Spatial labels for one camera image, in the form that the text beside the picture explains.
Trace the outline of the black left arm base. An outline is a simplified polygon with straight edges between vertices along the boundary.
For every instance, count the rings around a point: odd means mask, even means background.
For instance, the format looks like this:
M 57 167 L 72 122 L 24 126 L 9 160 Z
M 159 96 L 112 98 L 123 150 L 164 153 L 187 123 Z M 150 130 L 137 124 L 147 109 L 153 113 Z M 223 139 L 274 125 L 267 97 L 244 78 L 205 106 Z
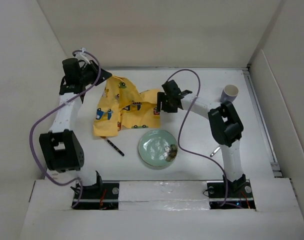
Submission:
M 77 183 L 70 187 L 74 191 L 71 208 L 74 210 L 118 210 L 119 209 L 119 181 L 103 181 L 96 171 L 96 183 L 82 188 Z

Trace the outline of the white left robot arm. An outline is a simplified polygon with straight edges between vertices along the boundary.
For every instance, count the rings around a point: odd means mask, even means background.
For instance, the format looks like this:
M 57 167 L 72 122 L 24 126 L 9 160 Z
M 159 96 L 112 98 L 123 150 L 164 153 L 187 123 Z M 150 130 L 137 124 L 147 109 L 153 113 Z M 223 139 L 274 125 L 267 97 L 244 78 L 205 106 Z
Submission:
M 74 126 L 84 102 L 87 86 L 99 85 L 112 76 L 99 70 L 94 60 L 75 55 L 62 61 L 64 76 L 60 83 L 59 104 L 53 124 L 47 133 L 39 136 L 39 144 L 47 168 L 65 173 L 80 171 L 84 165 L 84 151 L 78 141 Z

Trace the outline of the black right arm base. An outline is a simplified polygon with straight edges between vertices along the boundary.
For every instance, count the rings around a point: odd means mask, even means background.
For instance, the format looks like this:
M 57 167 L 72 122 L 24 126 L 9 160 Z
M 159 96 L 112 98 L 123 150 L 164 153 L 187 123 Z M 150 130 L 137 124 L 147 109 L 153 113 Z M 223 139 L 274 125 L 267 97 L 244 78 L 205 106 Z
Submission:
M 203 194 L 211 210 L 256 209 L 251 183 L 244 174 L 227 185 L 225 179 L 207 181 Z

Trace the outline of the yellow cartoon print cloth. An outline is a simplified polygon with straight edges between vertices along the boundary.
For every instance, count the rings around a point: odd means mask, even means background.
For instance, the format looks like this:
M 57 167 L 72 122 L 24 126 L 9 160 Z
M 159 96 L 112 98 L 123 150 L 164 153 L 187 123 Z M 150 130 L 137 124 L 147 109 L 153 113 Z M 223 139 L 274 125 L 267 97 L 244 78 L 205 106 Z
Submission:
M 159 89 L 139 92 L 129 79 L 113 75 L 107 79 L 97 104 L 93 135 L 116 137 L 121 129 L 159 128 L 159 92 Z

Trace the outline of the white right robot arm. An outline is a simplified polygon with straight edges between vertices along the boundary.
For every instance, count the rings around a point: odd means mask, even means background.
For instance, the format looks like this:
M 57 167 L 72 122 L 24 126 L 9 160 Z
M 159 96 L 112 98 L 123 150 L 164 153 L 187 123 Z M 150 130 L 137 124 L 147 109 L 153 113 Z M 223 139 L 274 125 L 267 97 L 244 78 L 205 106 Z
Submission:
M 190 90 L 180 90 L 174 80 L 162 85 L 163 92 L 157 93 L 157 111 L 177 113 L 178 109 L 198 114 L 209 121 L 211 135 L 220 145 L 223 169 L 227 182 L 223 191 L 229 197 L 241 192 L 246 177 L 241 165 L 240 140 L 243 123 L 230 101 L 217 104 L 194 95 Z

